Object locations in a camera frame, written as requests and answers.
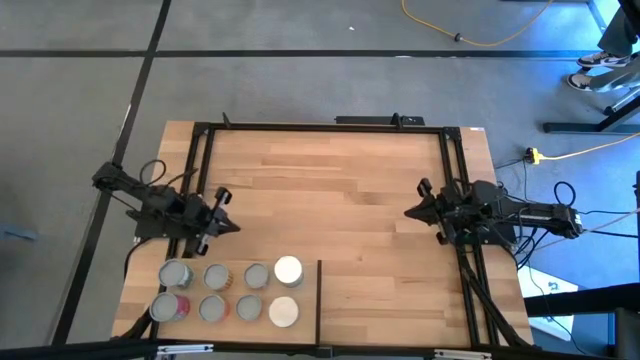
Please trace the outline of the person's shoe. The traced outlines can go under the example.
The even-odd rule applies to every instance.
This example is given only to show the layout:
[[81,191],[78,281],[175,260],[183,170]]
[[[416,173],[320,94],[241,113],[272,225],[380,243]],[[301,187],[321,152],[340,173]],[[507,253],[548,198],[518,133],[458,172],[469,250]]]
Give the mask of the person's shoe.
[[617,56],[605,51],[586,55],[577,60],[581,68],[625,67],[632,60],[631,55]]
[[585,92],[605,92],[608,88],[607,82],[602,76],[575,73],[569,75],[566,82],[571,88]]

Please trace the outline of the black front frame beam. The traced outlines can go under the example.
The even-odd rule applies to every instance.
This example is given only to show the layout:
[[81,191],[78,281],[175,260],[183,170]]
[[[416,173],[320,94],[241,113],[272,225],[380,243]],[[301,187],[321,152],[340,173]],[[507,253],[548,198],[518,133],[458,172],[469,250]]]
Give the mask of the black front frame beam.
[[435,349],[468,350],[492,354],[493,360],[621,360],[615,357],[545,351],[539,347],[478,345],[454,349],[436,347],[384,347],[362,345],[296,345],[236,342],[198,342],[169,339],[115,339],[101,342],[47,345],[0,350],[0,360],[131,360],[156,357],[162,345],[213,344],[208,353],[267,353],[307,355],[330,359],[338,356],[407,356],[432,360]]

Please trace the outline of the grey green label tin can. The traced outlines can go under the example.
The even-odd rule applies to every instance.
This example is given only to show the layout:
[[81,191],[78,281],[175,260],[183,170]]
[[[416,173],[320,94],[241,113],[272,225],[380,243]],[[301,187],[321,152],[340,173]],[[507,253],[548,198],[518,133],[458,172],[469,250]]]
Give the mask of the grey green label tin can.
[[193,270],[177,259],[167,260],[158,271],[159,282],[165,287],[187,288],[193,278]]

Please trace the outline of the black stand base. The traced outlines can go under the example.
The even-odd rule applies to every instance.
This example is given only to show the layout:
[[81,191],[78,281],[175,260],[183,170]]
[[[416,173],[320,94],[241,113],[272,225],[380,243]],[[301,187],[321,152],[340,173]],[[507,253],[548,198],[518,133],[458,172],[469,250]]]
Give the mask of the black stand base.
[[612,105],[602,111],[605,118],[598,123],[545,122],[545,133],[632,135],[640,132],[640,123],[627,122],[640,116],[640,86],[632,88]]

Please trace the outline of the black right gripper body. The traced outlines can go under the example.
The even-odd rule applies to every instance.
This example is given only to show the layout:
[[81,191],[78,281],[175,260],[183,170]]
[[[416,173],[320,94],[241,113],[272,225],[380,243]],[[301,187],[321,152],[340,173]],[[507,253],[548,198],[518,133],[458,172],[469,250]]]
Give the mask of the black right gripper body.
[[468,203],[456,185],[446,185],[438,195],[439,228],[444,240],[477,240],[479,208]]

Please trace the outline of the short salmon print tin can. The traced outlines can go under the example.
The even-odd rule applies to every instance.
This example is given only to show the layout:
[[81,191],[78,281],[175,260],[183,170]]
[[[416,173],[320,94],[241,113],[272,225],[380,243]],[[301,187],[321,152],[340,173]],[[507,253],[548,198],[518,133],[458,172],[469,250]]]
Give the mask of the short salmon print tin can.
[[253,263],[244,272],[245,284],[251,289],[265,288],[269,283],[269,269],[261,263]]

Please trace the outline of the red label tin can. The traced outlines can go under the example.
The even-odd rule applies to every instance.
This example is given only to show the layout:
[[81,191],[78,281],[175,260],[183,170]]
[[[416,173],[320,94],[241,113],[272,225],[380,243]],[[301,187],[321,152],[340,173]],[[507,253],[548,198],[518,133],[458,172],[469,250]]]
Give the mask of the red label tin can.
[[149,307],[151,318],[159,323],[184,319],[190,312],[190,301],[183,295],[170,292],[158,294]]

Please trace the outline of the black flat bar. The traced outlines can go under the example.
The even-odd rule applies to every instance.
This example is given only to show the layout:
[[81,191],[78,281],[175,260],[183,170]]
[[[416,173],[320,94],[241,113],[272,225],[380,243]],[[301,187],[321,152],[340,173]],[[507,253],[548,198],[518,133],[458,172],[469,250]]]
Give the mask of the black flat bar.
[[[405,116],[403,117],[404,126],[424,126],[425,121],[423,117],[418,116]],[[392,116],[336,116],[334,121],[336,124],[347,125],[391,125]]]

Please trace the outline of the orange patterned tin can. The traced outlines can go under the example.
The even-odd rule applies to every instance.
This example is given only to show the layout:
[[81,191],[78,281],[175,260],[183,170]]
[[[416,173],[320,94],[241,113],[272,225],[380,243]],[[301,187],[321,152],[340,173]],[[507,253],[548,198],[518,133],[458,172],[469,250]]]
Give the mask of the orange patterned tin can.
[[198,307],[202,320],[217,323],[225,320],[230,313],[229,303],[219,295],[209,295],[202,299]]

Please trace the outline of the silver metal bracket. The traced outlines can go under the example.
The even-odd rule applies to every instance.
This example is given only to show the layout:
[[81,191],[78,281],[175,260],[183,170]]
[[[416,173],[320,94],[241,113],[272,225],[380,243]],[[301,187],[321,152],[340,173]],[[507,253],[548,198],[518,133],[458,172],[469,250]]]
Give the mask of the silver metal bracket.
[[432,360],[493,360],[491,353],[453,350],[453,349],[435,349]]
[[157,356],[179,354],[208,353],[214,350],[213,344],[162,345],[157,348]]

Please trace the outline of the short orange yellow tin can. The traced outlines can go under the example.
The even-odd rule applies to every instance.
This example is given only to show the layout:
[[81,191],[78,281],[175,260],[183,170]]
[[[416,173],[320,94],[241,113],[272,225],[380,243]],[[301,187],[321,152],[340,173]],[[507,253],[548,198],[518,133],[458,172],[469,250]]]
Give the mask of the short orange yellow tin can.
[[233,284],[233,274],[224,264],[211,264],[204,271],[203,282],[210,290],[225,291]]

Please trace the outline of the white lid jar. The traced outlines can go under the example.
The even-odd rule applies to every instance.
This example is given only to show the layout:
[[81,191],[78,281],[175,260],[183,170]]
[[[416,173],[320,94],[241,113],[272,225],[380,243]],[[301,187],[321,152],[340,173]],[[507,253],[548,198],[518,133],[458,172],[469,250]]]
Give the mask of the white lid jar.
[[299,306],[292,297],[277,297],[271,302],[268,315],[275,326],[287,328],[294,325],[298,320]]

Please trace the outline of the short plain grey tin can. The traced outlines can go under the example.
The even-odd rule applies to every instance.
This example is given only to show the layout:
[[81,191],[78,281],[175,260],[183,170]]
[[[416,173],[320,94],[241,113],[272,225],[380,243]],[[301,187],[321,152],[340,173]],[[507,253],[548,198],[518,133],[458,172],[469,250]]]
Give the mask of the short plain grey tin can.
[[236,314],[244,321],[255,321],[260,317],[262,301],[257,295],[241,296],[236,303]]

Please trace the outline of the grey box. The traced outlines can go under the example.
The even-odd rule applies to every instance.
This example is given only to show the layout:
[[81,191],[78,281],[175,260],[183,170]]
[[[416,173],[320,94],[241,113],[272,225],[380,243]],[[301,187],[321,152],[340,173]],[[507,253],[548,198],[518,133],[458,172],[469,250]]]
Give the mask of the grey box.
[[640,313],[618,308],[614,315],[614,357],[640,360]]

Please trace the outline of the blue cherry print tin can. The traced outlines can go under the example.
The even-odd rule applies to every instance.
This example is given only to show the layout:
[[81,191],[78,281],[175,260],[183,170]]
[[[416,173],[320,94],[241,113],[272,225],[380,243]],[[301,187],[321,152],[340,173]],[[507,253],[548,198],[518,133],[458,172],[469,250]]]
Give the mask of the blue cherry print tin can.
[[296,287],[304,278],[303,265],[295,256],[282,256],[274,265],[274,274],[284,286]]

